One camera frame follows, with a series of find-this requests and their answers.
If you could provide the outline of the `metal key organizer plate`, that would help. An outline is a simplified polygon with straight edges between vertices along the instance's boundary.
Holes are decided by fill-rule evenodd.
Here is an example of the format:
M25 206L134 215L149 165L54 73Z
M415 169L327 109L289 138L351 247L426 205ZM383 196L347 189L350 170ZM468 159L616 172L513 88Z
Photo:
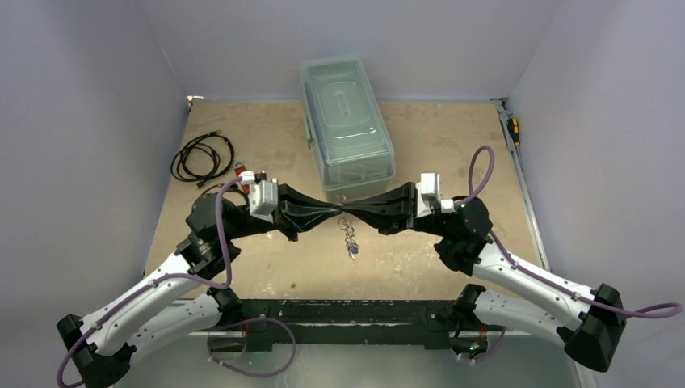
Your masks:
M355 227L353 226L352 221L346 217L340 217L337 225L338 228L344 233L344 243L347 254L351 260L355 261L356 256L359 254L359 244L355 240Z

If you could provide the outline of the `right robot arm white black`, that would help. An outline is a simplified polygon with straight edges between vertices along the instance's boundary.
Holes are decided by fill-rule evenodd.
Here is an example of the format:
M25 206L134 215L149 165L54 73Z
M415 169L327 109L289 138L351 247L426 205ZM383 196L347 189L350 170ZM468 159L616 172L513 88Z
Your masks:
M441 199L422 183L407 183L340 209L380 234L412 230L439 236L441 262L454 272L487 280L515 294L512 302L480 285L466 285L448 319L458 331L510 327L561 345L574 361L596 372L609 370L627 319L617 313L620 293L593 289L553 275L511 254L491 236L493 224L476 197Z

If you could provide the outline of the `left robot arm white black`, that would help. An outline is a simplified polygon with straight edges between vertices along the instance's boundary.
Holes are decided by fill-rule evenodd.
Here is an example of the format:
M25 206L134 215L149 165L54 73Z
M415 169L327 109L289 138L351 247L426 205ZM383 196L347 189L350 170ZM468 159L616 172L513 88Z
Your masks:
M57 323L67 350L57 384L74 365L79 386L109 387L135 361L194 331L247 331L255 319L230 287L241 252L234 241L273 230L296 241L342 209L268 179L201 194L187 217L190 234L156 269L104 307Z

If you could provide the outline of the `yellow black screwdriver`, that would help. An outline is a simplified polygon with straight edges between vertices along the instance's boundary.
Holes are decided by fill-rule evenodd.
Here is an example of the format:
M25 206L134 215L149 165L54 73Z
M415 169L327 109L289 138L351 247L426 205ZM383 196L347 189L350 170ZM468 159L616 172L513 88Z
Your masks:
M519 124L516 118L511 117L506 122L507 131L515 147L520 146Z

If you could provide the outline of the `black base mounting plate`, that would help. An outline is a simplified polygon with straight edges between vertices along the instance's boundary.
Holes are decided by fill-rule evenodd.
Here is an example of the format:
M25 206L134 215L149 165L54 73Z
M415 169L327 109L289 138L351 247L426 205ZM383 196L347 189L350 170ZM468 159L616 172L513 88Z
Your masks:
M498 325L481 323L451 300L245 299L219 326L246 336L249 352L275 344L417 345L426 350L484 352Z

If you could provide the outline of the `clear plastic storage box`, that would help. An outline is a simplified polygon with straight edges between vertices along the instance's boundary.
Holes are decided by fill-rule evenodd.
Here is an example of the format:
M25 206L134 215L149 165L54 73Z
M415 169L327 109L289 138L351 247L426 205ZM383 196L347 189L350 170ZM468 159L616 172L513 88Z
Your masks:
M305 135L330 202L383 192L395 152L363 62L357 56L302 61Z

